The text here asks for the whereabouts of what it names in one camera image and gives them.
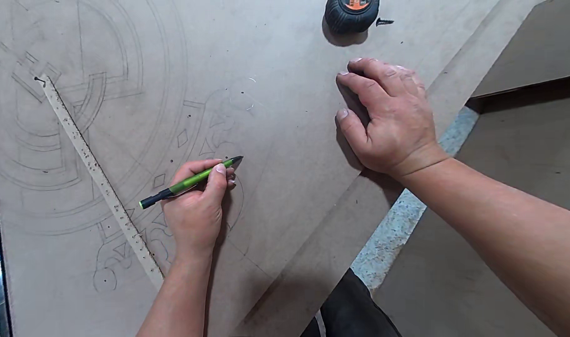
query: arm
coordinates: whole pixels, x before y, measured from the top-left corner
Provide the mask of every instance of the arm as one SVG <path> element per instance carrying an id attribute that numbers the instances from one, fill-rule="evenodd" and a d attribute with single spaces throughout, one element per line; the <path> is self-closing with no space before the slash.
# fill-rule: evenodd
<path id="1" fill-rule="evenodd" d="M 371 117 L 364 128 L 353 111 L 338 112 L 358 158 L 409 188 L 542 321 L 570 336 L 570 211 L 448 158 L 436 142 L 424 86 L 412 71 L 373 59 L 348 67 L 353 73 L 340 73 L 338 81 L 358 94 Z"/>
<path id="2" fill-rule="evenodd" d="M 220 159 L 186 163 L 170 183 L 215 167 L 204 192 L 191 191 L 162 201 L 166 222 L 176 241 L 175 261 L 138 337 L 204 335 L 206 291 L 214 243 L 220 231 L 221 201 L 226 188 L 234 185 L 233 169 L 225 169 L 219 163 Z"/>

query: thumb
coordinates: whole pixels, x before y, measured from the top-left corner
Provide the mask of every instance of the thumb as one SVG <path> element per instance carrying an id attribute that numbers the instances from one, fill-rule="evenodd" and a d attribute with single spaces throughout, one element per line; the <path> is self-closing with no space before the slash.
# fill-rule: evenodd
<path id="1" fill-rule="evenodd" d="M 350 109 L 341 109 L 337 111 L 337 121 L 339 121 L 341 132 L 346 136 L 351 149 L 356 152 L 356 155 L 362 152 L 368 144 L 368 136 L 356 113 Z"/>
<path id="2" fill-rule="evenodd" d="M 220 204 L 223 200 L 225 190 L 227 190 L 227 168 L 221 163 L 210 171 L 206 190 L 202 196 L 210 199 L 212 202 Z"/>

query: forearm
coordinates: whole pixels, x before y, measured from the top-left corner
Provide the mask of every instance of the forearm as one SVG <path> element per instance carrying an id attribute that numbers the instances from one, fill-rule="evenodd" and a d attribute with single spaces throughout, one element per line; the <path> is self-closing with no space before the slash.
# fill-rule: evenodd
<path id="1" fill-rule="evenodd" d="M 401 182 L 460 232 L 556 333 L 570 335 L 570 211 L 455 159 Z"/>
<path id="2" fill-rule="evenodd" d="M 203 336 L 212 255 L 177 258 L 138 337 Z"/>

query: workbench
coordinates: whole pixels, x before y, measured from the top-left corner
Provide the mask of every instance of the workbench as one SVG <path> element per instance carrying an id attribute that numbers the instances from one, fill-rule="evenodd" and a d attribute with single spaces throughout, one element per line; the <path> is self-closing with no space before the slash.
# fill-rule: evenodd
<path id="1" fill-rule="evenodd" d="M 208 335 L 296 336 L 403 190 L 363 170 L 337 130 L 347 103 L 335 74 L 360 56 L 416 70 L 440 135 L 538 2 L 382 2 L 393 24 L 341 38 L 321 2 L 0 0 L 0 234 L 14 335 L 134 335 L 156 294 L 34 76 L 55 83 L 164 272 L 172 234 L 160 206 L 139 200 L 186 161 L 244 155 L 224 205 Z M 410 233 L 384 247 L 391 263 Z"/>

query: hand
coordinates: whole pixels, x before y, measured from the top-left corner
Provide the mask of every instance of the hand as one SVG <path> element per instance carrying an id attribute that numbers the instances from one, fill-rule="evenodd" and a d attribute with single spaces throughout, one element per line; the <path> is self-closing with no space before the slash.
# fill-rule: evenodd
<path id="1" fill-rule="evenodd" d="M 185 163 L 170 184 L 214 167 L 205 191 L 190 191 L 161 202 L 166 222 L 175 237 L 176 259 L 212 256 L 223 217 L 221 202 L 227 187 L 235 185 L 234 169 L 225 168 L 221 162 L 221 159 L 207 159 Z"/>
<path id="2" fill-rule="evenodd" d="M 448 158 L 414 71 L 366 58 L 350 61 L 348 69 L 352 73 L 339 73 L 337 80 L 358 95 L 371 120 L 364 128 L 350 109 L 337 111 L 337 119 L 364 166 L 400 178 Z"/>

